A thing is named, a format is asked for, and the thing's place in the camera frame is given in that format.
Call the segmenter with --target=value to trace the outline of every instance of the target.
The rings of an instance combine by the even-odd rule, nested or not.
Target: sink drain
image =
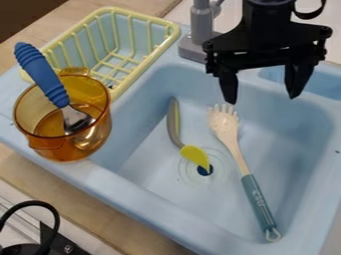
[[[181,158],[178,163],[178,175],[184,182],[200,187],[217,187],[226,184],[229,174],[236,171],[234,159],[228,152],[211,147],[202,148],[208,155],[211,164],[211,173],[191,161]]]
[[[210,176],[214,172],[214,168],[211,164],[209,165],[209,172],[205,168],[203,168],[202,166],[198,166],[196,168],[196,170],[197,170],[197,173],[202,175],[202,176]]]

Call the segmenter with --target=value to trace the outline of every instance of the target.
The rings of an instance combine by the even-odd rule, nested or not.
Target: light blue sink
[[[29,159],[198,254],[317,255],[341,198],[341,69],[323,64],[294,101],[280,69],[242,72],[236,110],[239,142],[283,238],[264,242],[229,152],[207,125],[223,102],[217,79],[172,46],[112,105],[113,131],[89,159],[59,164],[40,157],[11,126],[27,85],[14,68],[0,78],[0,138]],[[180,157],[166,129],[170,98],[180,103],[181,139],[202,146],[214,174]]]

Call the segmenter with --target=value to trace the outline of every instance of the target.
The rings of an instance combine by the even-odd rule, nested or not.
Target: wooden countertop
[[[162,17],[180,0],[69,0],[0,45],[0,74],[15,63],[18,41],[41,47],[102,6],[123,8]],[[99,236],[124,254],[182,255],[190,251],[85,192],[0,143],[0,178],[35,199],[47,201],[61,214]]]

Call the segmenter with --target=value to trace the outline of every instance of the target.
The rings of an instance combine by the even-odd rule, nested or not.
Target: dish rack
[[[119,97],[179,36],[178,24],[118,7],[101,8],[40,51],[58,73],[87,67]],[[31,78],[20,70],[21,77]]]

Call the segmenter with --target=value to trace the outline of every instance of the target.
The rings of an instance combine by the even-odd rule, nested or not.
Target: gray brush handle
[[[178,101],[175,97],[171,97],[169,110],[167,112],[167,131],[169,132],[171,142],[179,149],[184,147],[184,144],[178,137],[176,130],[179,128],[179,117],[178,117]]]

